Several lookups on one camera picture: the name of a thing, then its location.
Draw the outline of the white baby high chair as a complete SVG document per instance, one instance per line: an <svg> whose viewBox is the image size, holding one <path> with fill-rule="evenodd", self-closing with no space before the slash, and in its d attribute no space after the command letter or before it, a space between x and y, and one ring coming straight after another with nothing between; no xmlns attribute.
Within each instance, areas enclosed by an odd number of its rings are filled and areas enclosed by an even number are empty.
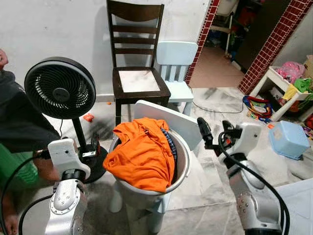
<svg viewBox="0 0 313 235"><path fill-rule="evenodd" d="M210 31L219 31L227 35L225 56L228 55L233 17L238 4L239 0L221 0L217 7L215 17L213 18L213 23L209 28Z"/></svg>

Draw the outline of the blue plaid garment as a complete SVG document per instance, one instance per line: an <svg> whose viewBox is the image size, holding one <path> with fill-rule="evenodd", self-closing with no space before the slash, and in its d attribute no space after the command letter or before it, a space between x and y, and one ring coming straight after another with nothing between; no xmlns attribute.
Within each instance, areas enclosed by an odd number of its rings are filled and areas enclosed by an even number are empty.
<svg viewBox="0 0 313 235"><path fill-rule="evenodd" d="M178 154L177 154L177 149L175 147L174 141L169 135L168 131L166 131L164 128L161 128L161 132L163 132L166 140L168 141L168 145L170 147L170 151L172 153L172 156L174 157L174 174L172 176L172 181L171 183L174 184L177 177L178 177Z"/></svg>

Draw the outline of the brown cardboard box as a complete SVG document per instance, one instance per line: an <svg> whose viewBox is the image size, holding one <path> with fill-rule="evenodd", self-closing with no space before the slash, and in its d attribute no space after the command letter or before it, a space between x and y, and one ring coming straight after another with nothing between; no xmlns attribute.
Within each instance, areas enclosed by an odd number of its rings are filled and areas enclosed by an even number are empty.
<svg viewBox="0 0 313 235"><path fill-rule="evenodd" d="M304 78L313 80L313 55L308 54L307 59L304 63L305 72L303 73Z"/></svg>

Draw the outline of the yellow cloth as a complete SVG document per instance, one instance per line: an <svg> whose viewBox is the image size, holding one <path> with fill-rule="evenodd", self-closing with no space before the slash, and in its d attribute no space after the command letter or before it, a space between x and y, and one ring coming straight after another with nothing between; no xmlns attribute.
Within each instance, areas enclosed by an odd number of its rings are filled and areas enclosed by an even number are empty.
<svg viewBox="0 0 313 235"><path fill-rule="evenodd" d="M298 92L299 90L293 84L290 84L288 89L284 92L282 99L290 101L296 94L298 94Z"/></svg>

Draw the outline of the light blue plastic box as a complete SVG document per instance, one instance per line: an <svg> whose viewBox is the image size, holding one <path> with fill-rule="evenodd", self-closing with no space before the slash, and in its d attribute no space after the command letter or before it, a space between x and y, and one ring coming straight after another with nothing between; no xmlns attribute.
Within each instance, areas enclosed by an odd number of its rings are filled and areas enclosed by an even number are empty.
<svg viewBox="0 0 313 235"><path fill-rule="evenodd" d="M269 130L269 142L279 155L293 160L302 159L310 147L304 129L295 123L279 121Z"/></svg>

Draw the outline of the small white toy table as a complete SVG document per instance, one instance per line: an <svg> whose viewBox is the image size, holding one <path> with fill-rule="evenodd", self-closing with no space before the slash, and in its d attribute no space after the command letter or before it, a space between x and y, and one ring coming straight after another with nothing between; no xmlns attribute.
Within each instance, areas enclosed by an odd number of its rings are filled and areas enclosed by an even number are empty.
<svg viewBox="0 0 313 235"><path fill-rule="evenodd" d="M265 91L271 88L271 85L273 87L280 88L284 92L288 90L290 83L284 78L282 78L282 76L280 76L278 72L276 72L275 69L276 67L268 68L268 70L265 72L262 78L260 78L260 81L259 83L257 83L256 87L253 88L253 90L249 93L250 96L256 97L257 94L259 94L259 92ZM296 101L304 101L307 98L310 98L310 97L312 98L312 95L313 95L312 93L302 93L302 92L297 91L296 94L285 103L285 105L282 105L282 107L280 107L279 110L277 110L276 112L273 112L270 119L272 121L279 121L279 119L282 118L282 116L288 111L288 109L293 104L296 103Z"/></svg>

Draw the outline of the orange shirt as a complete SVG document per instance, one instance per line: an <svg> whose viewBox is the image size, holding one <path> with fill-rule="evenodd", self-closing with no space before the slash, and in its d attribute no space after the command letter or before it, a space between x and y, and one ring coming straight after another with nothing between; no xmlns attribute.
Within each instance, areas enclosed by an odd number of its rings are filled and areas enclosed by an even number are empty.
<svg viewBox="0 0 313 235"><path fill-rule="evenodd" d="M172 185L175 160L163 119L148 117L118 124L113 132L120 143L103 161L103 168L134 188L159 193Z"/></svg>

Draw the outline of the black pedestal fan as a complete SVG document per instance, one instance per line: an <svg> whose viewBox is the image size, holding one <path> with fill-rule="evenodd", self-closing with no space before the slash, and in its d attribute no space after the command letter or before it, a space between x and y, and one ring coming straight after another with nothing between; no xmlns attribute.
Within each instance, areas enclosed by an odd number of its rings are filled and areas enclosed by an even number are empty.
<svg viewBox="0 0 313 235"><path fill-rule="evenodd" d="M25 92L35 107L46 116L71 119L80 154L90 151L80 118L96 102L96 89L91 73L80 63L66 57L49 57L31 67L25 75ZM102 166L107 150L100 147L96 160L81 160L91 168L85 184L97 181L105 174Z"/></svg>

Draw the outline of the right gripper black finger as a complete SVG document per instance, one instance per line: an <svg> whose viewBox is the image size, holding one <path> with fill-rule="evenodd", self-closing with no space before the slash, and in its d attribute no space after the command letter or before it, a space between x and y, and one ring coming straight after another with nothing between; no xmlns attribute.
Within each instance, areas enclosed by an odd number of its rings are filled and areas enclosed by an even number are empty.
<svg viewBox="0 0 313 235"><path fill-rule="evenodd" d="M203 117L198 117L197 124L204 141L204 148L213 148L213 135L208 123Z"/></svg>

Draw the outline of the dark wooden dining chair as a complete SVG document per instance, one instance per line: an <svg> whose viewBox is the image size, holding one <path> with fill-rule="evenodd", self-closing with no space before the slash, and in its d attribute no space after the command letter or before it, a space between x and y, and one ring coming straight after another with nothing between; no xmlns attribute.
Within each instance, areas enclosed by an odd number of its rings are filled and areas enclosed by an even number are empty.
<svg viewBox="0 0 313 235"><path fill-rule="evenodd" d="M107 0L116 125L122 123L123 105L139 100L168 104L170 90L155 69L164 10L163 4Z"/></svg>

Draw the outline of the person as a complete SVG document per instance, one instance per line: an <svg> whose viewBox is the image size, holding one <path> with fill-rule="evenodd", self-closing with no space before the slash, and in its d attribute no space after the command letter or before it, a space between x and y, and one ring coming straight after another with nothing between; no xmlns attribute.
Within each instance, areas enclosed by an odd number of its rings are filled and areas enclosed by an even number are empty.
<svg viewBox="0 0 313 235"><path fill-rule="evenodd" d="M60 175L50 159L42 159L43 147L60 136L25 96L15 75L5 69L9 63L0 49L0 143L13 153L31 152L42 181L57 182Z"/></svg>

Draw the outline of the pink children's bag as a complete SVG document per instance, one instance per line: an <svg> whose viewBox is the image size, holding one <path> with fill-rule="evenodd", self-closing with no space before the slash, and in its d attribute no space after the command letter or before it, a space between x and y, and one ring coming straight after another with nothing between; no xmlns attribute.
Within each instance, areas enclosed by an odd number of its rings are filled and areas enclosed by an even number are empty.
<svg viewBox="0 0 313 235"><path fill-rule="evenodd" d="M295 61L286 61L276 72L289 83L293 84L297 79L303 76L306 67Z"/></svg>

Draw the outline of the green toy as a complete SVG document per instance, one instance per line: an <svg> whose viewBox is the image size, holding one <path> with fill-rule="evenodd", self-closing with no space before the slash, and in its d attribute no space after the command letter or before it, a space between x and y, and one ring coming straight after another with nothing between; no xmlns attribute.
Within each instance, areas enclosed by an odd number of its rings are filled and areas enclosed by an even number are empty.
<svg viewBox="0 0 313 235"><path fill-rule="evenodd" d="M311 78L298 78L293 85L301 93L311 93L313 91L313 80Z"/></svg>

